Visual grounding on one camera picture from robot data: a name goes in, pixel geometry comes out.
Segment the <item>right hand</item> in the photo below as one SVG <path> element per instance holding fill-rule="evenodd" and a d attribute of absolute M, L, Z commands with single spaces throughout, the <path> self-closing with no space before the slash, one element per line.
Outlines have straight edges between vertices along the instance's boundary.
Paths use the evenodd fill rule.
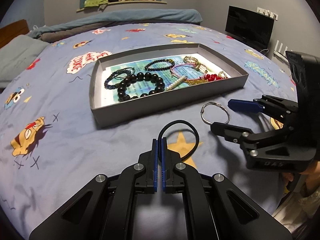
<path fill-rule="evenodd" d="M 304 186 L 301 189 L 301 195 L 304 197 L 310 196 L 319 188 L 319 161 L 314 160 L 308 168 L 301 173 L 301 175 L 305 175 L 306 179 L 304 182 Z"/>

